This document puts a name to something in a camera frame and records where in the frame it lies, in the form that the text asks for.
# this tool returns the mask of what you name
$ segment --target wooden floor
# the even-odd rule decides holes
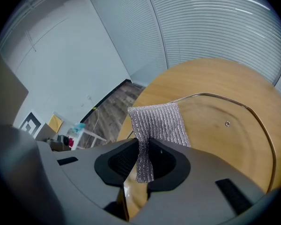
[[[95,146],[112,143],[117,140],[118,134],[127,115],[127,108],[134,104],[135,100],[144,89],[144,87],[130,82],[124,83],[105,101],[103,101],[84,121],[86,124],[85,128],[87,130],[93,131],[95,134],[107,140],[107,142],[97,140]],[[93,137],[89,138],[89,136],[85,134],[79,146],[89,148],[92,142]]]

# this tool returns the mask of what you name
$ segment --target round wooden table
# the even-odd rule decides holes
[[[276,152],[271,189],[280,187],[281,95],[249,67],[222,59],[184,62],[159,75],[133,106],[164,104],[202,92],[233,99],[255,111]],[[271,148],[261,126],[246,109],[214,97],[193,97],[178,105],[192,148],[219,156],[267,191],[273,167]],[[126,139],[131,130],[127,116],[118,140]]]

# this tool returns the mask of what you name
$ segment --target gray knit fabric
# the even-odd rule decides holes
[[[182,116],[176,103],[144,107],[129,107],[133,132],[139,140],[136,163],[137,182],[154,180],[153,167],[148,154],[149,138],[162,139],[190,147]]]

